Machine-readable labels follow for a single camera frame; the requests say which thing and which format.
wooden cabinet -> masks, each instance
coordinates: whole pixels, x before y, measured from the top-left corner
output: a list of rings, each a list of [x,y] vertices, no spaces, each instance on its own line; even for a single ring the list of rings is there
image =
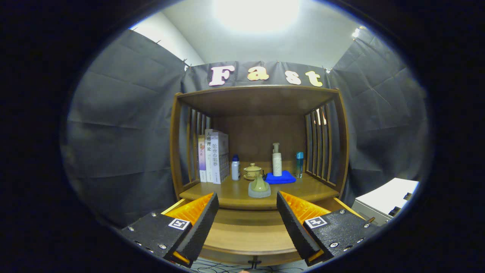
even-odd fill
[[[337,124],[331,124],[328,104],[334,103]],[[180,143],[180,112],[189,107],[187,141]],[[265,198],[248,196],[250,181],[220,185],[198,179],[197,135],[213,128],[229,135],[229,158],[238,154],[240,171],[256,163],[265,173],[272,171],[272,143],[280,143],[282,166],[293,173],[295,155],[305,154],[305,173],[295,183],[271,185]],[[332,147],[338,136],[340,146]],[[187,145],[189,181],[182,181],[179,145]],[[332,151],[339,151],[335,181],[330,181]],[[219,198],[219,211],[201,256],[217,261],[247,264],[258,256],[262,264],[299,260],[276,210],[279,190],[315,204],[343,208],[342,194],[348,166],[348,131],[341,95],[336,89],[299,85],[231,86],[175,95],[170,160],[177,198],[189,202],[211,192]]]

shelf board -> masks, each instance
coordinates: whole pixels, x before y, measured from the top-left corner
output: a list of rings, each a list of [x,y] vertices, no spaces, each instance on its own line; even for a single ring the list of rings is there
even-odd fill
[[[178,96],[210,117],[304,115],[338,96],[338,91],[300,85],[247,85],[213,88]]]
[[[265,198],[248,196],[247,189],[250,182],[244,178],[233,181],[228,176],[221,184],[201,182],[181,193],[180,197],[195,200],[211,192],[216,192],[221,208],[275,210],[276,194],[280,190],[310,202],[318,202],[339,194],[306,173],[302,178],[297,178],[294,183],[270,185],[271,195]]]
[[[221,253],[258,256],[296,252],[277,210],[219,209],[204,248]]]

blue cloth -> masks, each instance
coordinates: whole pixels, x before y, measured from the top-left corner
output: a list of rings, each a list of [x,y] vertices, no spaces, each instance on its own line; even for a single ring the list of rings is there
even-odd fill
[[[282,171],[281,176],[273,176],[272,172],[268,173],[268,176],[266,177],[266,182],[268,184],[286,184],[286,183],[293,183],[296,181],[296,178],[291,175],[289,171]]]

book spine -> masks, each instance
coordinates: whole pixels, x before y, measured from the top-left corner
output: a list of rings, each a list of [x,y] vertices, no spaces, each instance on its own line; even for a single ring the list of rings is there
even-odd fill
[[[221,183],[221,171],[219,169],[219,133],[210,134],[211,153],[212,153],[212,180],[214,184]]]
[[[200,182],[207,182],[206,177],[206,142],[205,142],[205,135],[199,135],[197,137],[197,149],[199,153],[199,176]]]
[[[229,176],[229,136],[221,134],[219,139],[219,165],[221,172],[221,181]]]
[[[205,144],[206,144],[206,179],[207,182],[214,182],[212,180],[212,147],[210,140],[211,129],[206,130]]]

lotion bottle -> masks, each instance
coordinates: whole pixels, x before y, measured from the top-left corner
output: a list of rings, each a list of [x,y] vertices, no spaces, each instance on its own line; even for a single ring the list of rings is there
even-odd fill
[[[281,153],[278,152],[279,143],[273,143],[273,176],[281,176]]]
[[[239,173],[239,157],[237,154],[235,154],[232,158],[231,163],[231,178],[234,181],[238,181],[240,177],[241,174]]]

